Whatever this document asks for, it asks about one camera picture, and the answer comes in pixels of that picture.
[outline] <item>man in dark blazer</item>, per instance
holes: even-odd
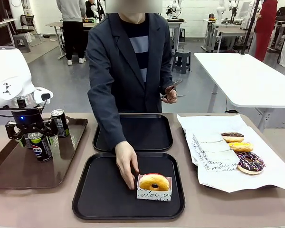
[[[162,101],[177,101],[168,23],[155,13],[110,13],[90,30],[86,55],[94,115],[107,144],[115,149],[124,181],[134,189],[131,164],[139,172],[137,157],[118,113],[161,113]],[[160,94],[167,96],[161,100]]]

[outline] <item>donut box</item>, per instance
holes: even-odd
[[[194,134],[192,146],[207,171],[232,171],[237,168],[239,158],[220,134]]]
[[[137,181],[137,198],[138,199],[144,199],[144,200],[157,200],[157,201],[171,201],[171,196],[172,196],[172,178],[171,177],[166,177],[168,180],[170,186],[168,191],[152,191],[152,190],[146,190],[146,189],[141,189],[139,187],[139,180],[142,177],[142,175],[138,175],[138,181]]]

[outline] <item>soda can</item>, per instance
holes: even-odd
[[[33,149],[33,148],[32,148],[32,144],[30,143],[30,140],[29,140],[29,137],[28,137],[28,136],[29,136],[29,134],[24,134],[24,135],[23,135],[23,137],[24,137],[24,139],[25,139],[25,142],[26,142],[26,144],[27,144],[27,148],[28,148],[28,149]]]
[[[70,130],[67,125],[65,111],[63,111],[62,109],[56,109],[51,112],[51,117],[57,126],[58,137],[67,137],[70,134]]]
[[[37,160],[42,162],[50,160],[52,158],[52,151],[45,135],[41,133],[30,133],[28,136]]]

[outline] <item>brown tray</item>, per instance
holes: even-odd
[[[43,189],[61,184],[83,135],[87,119],[69,120],[70,135],[54,137],[50,146],[53,159],[39,162],[33,150],[11,140],[0,152],[0,189]]]

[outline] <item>pepsi logo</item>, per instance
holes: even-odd
[[[34,145],[32,145],[32,147],[33,147],[34,153],[35,153],[37,156],[42,153],[42,149],[41,149],[40,147],[34,146]]]

